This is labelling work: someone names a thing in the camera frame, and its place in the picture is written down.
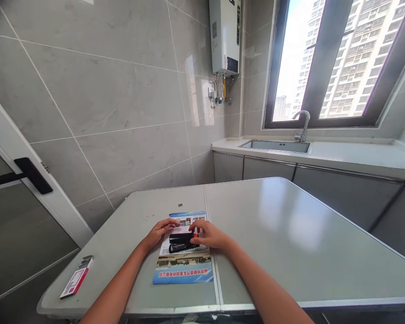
window frame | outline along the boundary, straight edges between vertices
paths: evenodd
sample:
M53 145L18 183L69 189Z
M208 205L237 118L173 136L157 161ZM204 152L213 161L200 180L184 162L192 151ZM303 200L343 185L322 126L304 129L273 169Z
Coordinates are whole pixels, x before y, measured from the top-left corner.
M324 118L319 119L329 86L332 72L337 60L343 36L354 30L345 32L348 16L353 0L327 0L316 43L313 48L313 61L310 67L301 110L310 114L309 128L344 128L344 127L375 127L382 115L397 80L405 66L405 16L378 79L370 93L361 117ZM264 129L299 128L304 126L305 117L298 120L272 121L276 101L278 75L280 71L284 36L287 23L289 0L279 0L274 28L274 40L270 58L270 74L267 86Z

gray table top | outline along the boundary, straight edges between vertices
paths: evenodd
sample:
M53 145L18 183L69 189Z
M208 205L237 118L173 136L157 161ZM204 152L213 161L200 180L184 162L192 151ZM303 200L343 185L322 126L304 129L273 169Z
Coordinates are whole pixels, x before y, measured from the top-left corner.
M156 221L204 210L302 307L405 304L404 257L290 181L268 178L132 193L51 284L37 311L82 317ZM234 266L219 253L214 282L153 285L159 248L143 262L125 314L254 309ZM94 262L78 294L59 300L90 254Z
M300 306L404 305L405 258L283 178L206 185L211 221ZM234 266L215 255L224 311L254 309Z

person's hand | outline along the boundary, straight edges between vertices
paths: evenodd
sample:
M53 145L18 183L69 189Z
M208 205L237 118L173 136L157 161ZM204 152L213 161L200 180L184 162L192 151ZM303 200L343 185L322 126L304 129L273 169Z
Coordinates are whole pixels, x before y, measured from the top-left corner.
M233 241L231 237L207 220L196 220L193 222L189 227L189 231L193 233L195 229L198 229L198 233L202 230L205 237L192 238L190 240L192 244L203 244L211 248L227 249Z
M140 246L144 248L145 252L150 251L159 242L166 231L176 226L180 226L180 222L172 218L167 218L157 222L147 236L141 241Z

person's arm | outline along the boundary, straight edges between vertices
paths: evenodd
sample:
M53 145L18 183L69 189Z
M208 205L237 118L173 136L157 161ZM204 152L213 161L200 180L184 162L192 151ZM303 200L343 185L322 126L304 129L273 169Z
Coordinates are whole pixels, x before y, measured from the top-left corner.
M158 222L152 228L89 308L80 324L118 323L145 255L159 242L166 231L176 225L180 226L180 223L170 218Z
M312 324L313 321L296 301L263 268L228 235L205 220L197 220L190 227L203 230L204 238L193 238L191 243L222 249L239 271L264 323Z

cabinet door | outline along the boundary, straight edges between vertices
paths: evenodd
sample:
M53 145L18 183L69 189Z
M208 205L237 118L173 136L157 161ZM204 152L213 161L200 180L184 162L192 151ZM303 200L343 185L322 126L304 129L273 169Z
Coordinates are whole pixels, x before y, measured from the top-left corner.
M243 180L243 157L213 152L215 183Z
M260 179L270 177L282 177L288 180L293 179L295 166L244 158L243 180Z
M405 256L405 189L371 234Z
M401 183L298 166L294 183L364 230L382 213Z

